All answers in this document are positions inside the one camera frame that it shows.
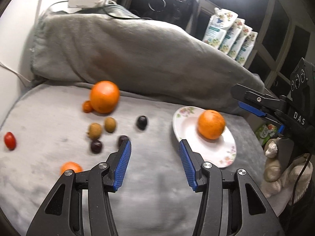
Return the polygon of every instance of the gray fabric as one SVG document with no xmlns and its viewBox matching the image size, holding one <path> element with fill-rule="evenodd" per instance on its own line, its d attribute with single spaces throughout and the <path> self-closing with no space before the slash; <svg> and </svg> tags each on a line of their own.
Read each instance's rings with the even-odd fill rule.
<svg viewBox="0 0 315 236">
<path fill-rule="evenodd" d="M 105 9 L 127 14 L 117 5 Z M 53 80 L 110 80 L 124 91 L 234 114 L 241 109 L 232 86 L 264 89 L 251 72 L 178 26 L 102 14 L 47 12 L 35 31 L 32 71 Z"/>
<path fill-rule="evenodd" d="M 121 97 L 111 114 L 117 130 L 102 135 L 103 152 L 94 155 L 89 151 L 86 130 L 92 122 L 102 124 L 104 116 L 81 111 L 88 96 L 86 88 L 43 84 L 28 92 L 10 112 L 0 130 L 0 138 L 11 131 L 18 143 L 10 152 L 0 141 L 0 206 L 9 221 L 24 236 L 59 178 L 60 166 L 74 161 L 89 170 L 117 150 L 117 137 L 124 134 L 131 139 L 132 154 L 122 187 L 110 194 L 119 235 L 191 236 L 201 194 L 188 186 L 177 153 L 172 117 L 181 105 Z M 143 114 L 149 125 L 139 131 L 134 124 Z M 242 117 L 223 116 L 237 148 L 235 162 L 227 169 L 244 168 L 260 184 L 265 158 L 256 137 Z M 89 236 L 86 197 L 84 193 L 83 218 Z"/>
</svg>

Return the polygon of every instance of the white refill pouch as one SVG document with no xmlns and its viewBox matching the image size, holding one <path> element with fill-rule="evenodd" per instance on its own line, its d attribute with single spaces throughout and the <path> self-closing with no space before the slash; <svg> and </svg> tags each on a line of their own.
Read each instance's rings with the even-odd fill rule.
<svg viewBox="0 0 315 236">
<path fill-rule="evenodd" d="M 252 31 L 249 36 L 246 37 L 239 53 L 237 54 L 235 61 L 240 63 L 241 66 L 244 66 L 246 60 L 248 59 L 248 56 L 253 50 L 257 35 L 257 32 Z"/>
<path fill-rule="evenodd" d="M 218 49 L 223 41 L 227 30 L 232 26 L 237 18 L 235 12 L 215 8 L 215 14 L 211 16 L 209 24 L 204 34 L 203 42 Z"/>
<path fill-rule="evenodd" d="M 222 51 L 224 54 L 228 54 L 232 45 L 236 41 L 237 37 L 241 33 L 245 20 L 241 18 L 237 18 L 230 29 L 227 31 L 226 36 L 224 37 L 219 50 Z"/>
<path fill-rule="evenodd" d="M 246 26 L 246 25 L 243 26 L 241 33 L 236 38 L 236 41 L 232 45 L 231 50 L 227 54 L 230 58 L 236 59 L 236 56 L 239 53 L 239 51 L 243 45 L 243 42 L 245 41 L 246 37 L 249 36 L 249 34 L 252 30 L 253 29 L 249 26 Z"/>
</svg>

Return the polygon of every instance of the white plate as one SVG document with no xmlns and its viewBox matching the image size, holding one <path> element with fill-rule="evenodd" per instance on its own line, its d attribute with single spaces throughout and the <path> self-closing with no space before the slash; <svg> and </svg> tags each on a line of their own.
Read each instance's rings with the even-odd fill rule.
<svg viewBox="0 0 315 236">
<path fill-rule="evenodd" d="M 178 141 L 187 139 L 191 149 L 200 153 L 205 161 L 219 168 L 231 165 L 236 157 L 234 138 L 225 126 L 217 140 L 209 140 L 201 136 L 197 130 L 197 121 L 204 109 L 185 106 L 178 109 L 173 116 L 173 130 Z"/>
</svg>

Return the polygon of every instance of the orange on plate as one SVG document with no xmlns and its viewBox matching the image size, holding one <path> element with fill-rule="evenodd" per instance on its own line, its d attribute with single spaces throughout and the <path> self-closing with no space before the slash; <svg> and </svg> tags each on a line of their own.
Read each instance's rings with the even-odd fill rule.
<svg viewBox="0 0 315 236">
<path fill-rule="evenodd" d="M 63 172 L 66 170 L 73 170 L 74 172 L 82 172 L 83 168 L 78 164 L 73 161 L 68 161 L 64 165 L 61 166 L 60 168 L 60 174 L 62 175 Z"/>
<path fill-rule="evenodd" d="M 87 100 L 82 104 L 82 111 L 89 113 L 93 111 L 93 107 L 91 105 L 91 101 Z"/>
<path fill-rule="evenodd" d="M 109 113 L 114 110 L 120 97 L 118 86 L 111 81 L 100 81 L 95 84 L 90 93 L 93 109 L 99 113 Z"/>
<path fill-rule="evenodd" d="M 224 128 L 225 120 L 217 111 L 206 110 L 198 118 L 197 129 L 207 139 L 218 139 Z"/>
</svg>

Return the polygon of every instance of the screw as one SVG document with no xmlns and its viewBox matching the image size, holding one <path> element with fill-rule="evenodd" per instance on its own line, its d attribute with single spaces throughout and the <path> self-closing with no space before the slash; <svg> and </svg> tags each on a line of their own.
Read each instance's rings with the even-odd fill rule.
<svg viewBox="0 0 315 236">
<path fill-rule="evenodd" d="M 105 169 L 105 168 L 107 168 L 107 163 L 106 163 L 106 162 L 101 162 L 101 163 L 99 164 L 99 168 L 100 168 L 100 169 Z"/>
<path fill-rule="evenodd" d="M 212 164 L 211 164 L 210 162 L 205 162 L 205 163 L 203 164 L 203 166 L 204 166 L 206 169 L 209 169 L 209 168 L 212 167 Z"/>
<path fill-rule="evenodd" d="M 73 173 L 72 170 L 66 170 L 66 171 L 65 171 L 65 175 L 66 175 L 66 176 L 70 176 L 70 175 L 72 175 L 72 173 Z"/>
<path fill-rule="evenodd" d="M 244 169 L 239 169 L 239 170 L 237 171 L 237 173 L 240 174 L 241 176 L 244 176 L 244 175 L 246 175 L 246 170 L 244 170 Z"/>
</svg>

